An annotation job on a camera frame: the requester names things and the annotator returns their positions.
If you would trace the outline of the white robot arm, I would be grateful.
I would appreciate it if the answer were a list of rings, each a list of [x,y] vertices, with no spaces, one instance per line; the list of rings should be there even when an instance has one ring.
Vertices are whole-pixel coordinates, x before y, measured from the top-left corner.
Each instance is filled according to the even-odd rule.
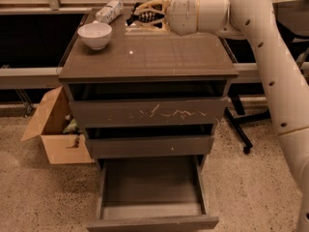
[[[131,16],[154,31],[248,40],[282,152],[302,192],[296,232],[309,232],[309,85],[279,33],[271,0],[152,0]]]

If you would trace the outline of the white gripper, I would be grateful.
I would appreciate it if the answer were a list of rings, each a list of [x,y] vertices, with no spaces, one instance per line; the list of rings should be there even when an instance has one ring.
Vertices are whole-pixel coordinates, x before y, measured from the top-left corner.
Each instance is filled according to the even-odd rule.
[[[198,0],[151,0],[139,5],[133,14],[165,14],[169,30],[184,36],[197,32],[198,8]],[[165,32],[167,30],[165,19],[146,22],[135,20],[134,23],[144,30]]]

